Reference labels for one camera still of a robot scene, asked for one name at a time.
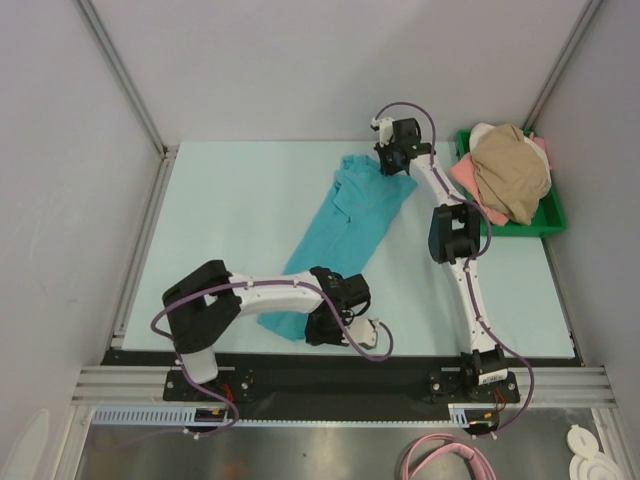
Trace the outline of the teal polo shirt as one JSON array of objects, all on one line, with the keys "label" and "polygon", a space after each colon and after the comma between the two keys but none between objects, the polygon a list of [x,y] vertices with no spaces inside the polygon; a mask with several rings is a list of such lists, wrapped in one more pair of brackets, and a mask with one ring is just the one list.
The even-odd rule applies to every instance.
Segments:
[{"label": "teal polo shirt", "polygon": [[316,266],[344,277],[361,273],[416,187],[407,175],[383,175],[379,163],[367,155],[343,157],[282,273]]}]

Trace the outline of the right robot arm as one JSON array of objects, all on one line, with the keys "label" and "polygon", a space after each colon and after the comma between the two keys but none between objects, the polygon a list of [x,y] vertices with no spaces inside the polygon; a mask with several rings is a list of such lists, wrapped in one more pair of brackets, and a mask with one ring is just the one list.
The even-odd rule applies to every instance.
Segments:
[{"label": "right robot arm", "polygon": [[434,262],[448,269],[461,299],[468,338],[468,347],[460,355],[462,391],[473,401],[484,401],[496,391],[498,382],[507,379],[509,370],[503,348],[488,334],[479,286],[482,211],[464,199],[447,178],[434,146],[422,140],[416,119],[374,118],[371,128],[378,133],[374,149],[381,173],[405,173],[435,196],[428,251]]}]

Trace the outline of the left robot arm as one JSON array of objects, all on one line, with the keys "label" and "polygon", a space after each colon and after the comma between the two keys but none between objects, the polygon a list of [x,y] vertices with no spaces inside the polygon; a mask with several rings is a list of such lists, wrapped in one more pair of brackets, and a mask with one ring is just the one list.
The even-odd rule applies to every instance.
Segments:
[{"label": "left robot arm", "polygon": [[202,400],[221,387],[214,344],[240,317],[298,313],[305,318],[303,338],[312,346],[377,346],[377,327],[365,316],[371,303],[366,280],[360,274],[345,278],[326,267],[256,278],[211,260],[166,290],[162,302],[174,349],[188,374],[185,385]]}]

